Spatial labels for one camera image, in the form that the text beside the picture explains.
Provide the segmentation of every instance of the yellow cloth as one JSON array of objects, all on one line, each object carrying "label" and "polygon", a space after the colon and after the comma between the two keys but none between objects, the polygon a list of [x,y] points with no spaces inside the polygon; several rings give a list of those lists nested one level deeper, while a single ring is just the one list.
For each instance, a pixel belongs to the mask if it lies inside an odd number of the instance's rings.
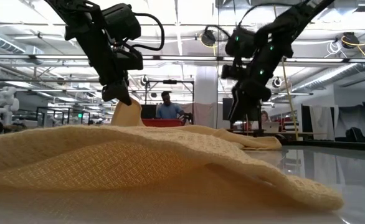
[{"label": "yellow cloth", "polygon": [[[133,99],[131,99],[131,102],[131,106],[127,106],[124,103],[117,104],[111,125],[123,127],[144,126],[141,120],[141,105]],[[231,142],[240,149],[278,150],[282,147],[281,143],[275,137],[254,138],[252,136],[233,134],[224,129],[213,129],[198,125],[188,125],[168,129],[178,129],[189,131],[191,133],[215,136]]]},{"label": "yellow cloth", "polygon": [[[118,118],[113,122],[128,123]],[[55,190],[66,195],[71,190],[113,190],[121,195],[162,191],[172,198],[168,203],[181,205],[194,197],[194,205],[186,205],[190,207],[220,203],[251,210],[303,205],[337,210],[343,206],[334,190],[252,159],[217,137],[224,134],[144,126],[63,126],[4,134],[0,135],[0,189]],[[120,196],[116,206],[122,207],[126,198]]]}]

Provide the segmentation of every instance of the person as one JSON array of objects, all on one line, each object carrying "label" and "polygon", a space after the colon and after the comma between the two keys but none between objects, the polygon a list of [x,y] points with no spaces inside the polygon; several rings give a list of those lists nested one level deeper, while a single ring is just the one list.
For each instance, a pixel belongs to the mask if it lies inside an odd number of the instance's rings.
[{"label": "person", "polygon": [[159,119],[176,119],[177,114],[184,115],[183,109],[178,104],[170,101],[170,94],[168,91],[162,92],[163,104],[156,110],[156,118]]},{"label": "person", "polygon": [[269,122],[268,113],[266,111],[262,111],[262,123]]}]

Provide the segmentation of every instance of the curtain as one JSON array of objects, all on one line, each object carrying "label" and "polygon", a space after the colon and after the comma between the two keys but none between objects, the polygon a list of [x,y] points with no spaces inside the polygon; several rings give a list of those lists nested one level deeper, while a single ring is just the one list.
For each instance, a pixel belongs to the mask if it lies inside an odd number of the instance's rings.
[{"label": "curtain", "polygon": [[334,141],[334,125],[330,107],[311,106],[310,107],[311,125],[315,140],[332,140]]},{"label": "curtain", "polygon": [[336,127],[336,137],[346,137],[350,128],[359,128],[365,137],[365,107],[353,106],[339,108],[339,119]]}]

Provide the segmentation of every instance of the man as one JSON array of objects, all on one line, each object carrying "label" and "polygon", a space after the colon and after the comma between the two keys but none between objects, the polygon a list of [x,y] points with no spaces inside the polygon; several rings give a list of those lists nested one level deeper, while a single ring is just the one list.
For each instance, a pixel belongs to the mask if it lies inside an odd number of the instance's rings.
[{"label": "man", "polygon": [[177,114],[184,115],[183,109],[175,103],[170,101],[169,92],[162,92],[163,104],[156,110],[156,118],[160,119],[176,119]]}]

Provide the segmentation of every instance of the blue shirt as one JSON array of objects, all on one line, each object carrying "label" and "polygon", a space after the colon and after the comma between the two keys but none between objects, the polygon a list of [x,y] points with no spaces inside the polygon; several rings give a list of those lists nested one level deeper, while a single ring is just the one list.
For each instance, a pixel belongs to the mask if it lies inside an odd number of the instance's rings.
[{"label": "blue shirt", "polygon": [[159,106],[156,112],[156,118],[161,119],[176,119],[177,114],[179,114],[183,109],[175,103],[171,103],[169,106],[162,104]]}]

